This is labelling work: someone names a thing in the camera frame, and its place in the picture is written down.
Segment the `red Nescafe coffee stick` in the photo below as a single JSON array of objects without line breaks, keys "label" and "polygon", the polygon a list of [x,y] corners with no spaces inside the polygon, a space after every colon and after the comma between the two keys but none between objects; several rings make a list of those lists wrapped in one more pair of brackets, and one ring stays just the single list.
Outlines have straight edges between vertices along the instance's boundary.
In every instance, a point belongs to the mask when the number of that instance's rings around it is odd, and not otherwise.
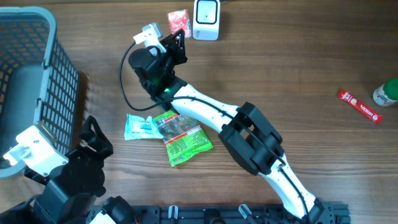
[{"label": "red Nescafe coffee stick", "polygon": [[343,100],[345,103],[349,104],[355,110],[360,112],[362,115],[367,117],[375,124],[379,124],[383,121],[383,116],[379,113],[376,113],[372,110],[368,105],[364,104],[362,101],[358,100],[355,96],[353,96],[348,91],[342,89],[338,94],[339,99]]}]

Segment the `light blue small packet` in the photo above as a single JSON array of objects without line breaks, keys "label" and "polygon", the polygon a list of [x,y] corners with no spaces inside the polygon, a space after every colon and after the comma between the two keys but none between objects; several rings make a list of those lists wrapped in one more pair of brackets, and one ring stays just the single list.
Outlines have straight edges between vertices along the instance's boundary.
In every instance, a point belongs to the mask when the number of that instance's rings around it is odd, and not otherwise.
[{"label": "light blue small packet", "polygon": [[140,116],[127,114],[124,138],[128,140],[136,139],[162,139],[158,127],[154,123],[151,116],[146,119]]}]

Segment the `green clear snack bag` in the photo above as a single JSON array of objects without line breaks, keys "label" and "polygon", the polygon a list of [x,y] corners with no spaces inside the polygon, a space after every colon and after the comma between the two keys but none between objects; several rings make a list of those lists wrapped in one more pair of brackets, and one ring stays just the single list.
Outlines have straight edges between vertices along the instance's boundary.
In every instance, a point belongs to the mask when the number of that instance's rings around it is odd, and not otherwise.
[{"label": "green clear snack bag", "polygon": [[163,135],[171,166],[181,164],[193,156],[213,148],[200,123],[189,116],[167,111],[154,118]]}]

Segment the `small red sauce sachet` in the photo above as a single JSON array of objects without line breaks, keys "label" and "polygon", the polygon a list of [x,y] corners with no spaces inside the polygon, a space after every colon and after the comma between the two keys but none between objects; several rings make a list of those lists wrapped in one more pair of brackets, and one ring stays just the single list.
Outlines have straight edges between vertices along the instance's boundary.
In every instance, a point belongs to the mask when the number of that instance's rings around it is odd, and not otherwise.
[{"label": "small red sauce sachet", "polygon": [[190,38],[192,36],[190,18],[186,9],[169,12],[167,18],[172,34],[182,29],[185,33],[185,38]]}]

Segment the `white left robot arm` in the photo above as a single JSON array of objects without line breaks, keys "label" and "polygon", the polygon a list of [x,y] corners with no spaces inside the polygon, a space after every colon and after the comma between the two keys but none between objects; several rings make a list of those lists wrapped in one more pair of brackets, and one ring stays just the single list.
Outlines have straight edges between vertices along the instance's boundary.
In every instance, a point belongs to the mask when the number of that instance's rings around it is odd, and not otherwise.
[{"label": "white left robot arm", "polygon": [[98,223],[140,222],[120,196],[108,198],[98,214],[91,214],[95,200],[106,192],[104,160],[113,154],[113,146],[92,116],[87,117],[79,137],[87,146],[68,152],[68,162],[47,176],[25,169],[25,177],[44,185],[44,191],[2,212],[1,223],[85,223],[87,218]]}]

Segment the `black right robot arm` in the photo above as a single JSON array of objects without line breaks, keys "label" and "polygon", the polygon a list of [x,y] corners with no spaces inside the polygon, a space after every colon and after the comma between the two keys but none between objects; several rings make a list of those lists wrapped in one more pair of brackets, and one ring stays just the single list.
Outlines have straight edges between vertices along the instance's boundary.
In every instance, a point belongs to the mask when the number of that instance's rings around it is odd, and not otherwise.
[{"label": "black right robot arm", "polygon": [[182,29],[167,37],[148,29],[135,35],[134,43],[145,46],[126,50],[123,59],[155,107],[189,116],[215,130],[232,158],[250,174],[265,178],[291,215],[301,222],[318,221],[322,203],[290,168],[281,135],[261,111],[249,102],[235,106],[217,101],[176,76],[175,66],[187,61]]}]

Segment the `green lid jar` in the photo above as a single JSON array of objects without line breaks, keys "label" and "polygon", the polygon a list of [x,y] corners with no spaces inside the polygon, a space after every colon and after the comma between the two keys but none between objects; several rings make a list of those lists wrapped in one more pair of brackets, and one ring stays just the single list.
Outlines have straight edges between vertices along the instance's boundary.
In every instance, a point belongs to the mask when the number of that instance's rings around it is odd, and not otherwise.
[{"label": "green lid jar", "polygon": [[397,82],[397,78],[392,78],[375,89],[373,93],[374,102],[379,106],[391,106],[394,103],[397,103]]}]

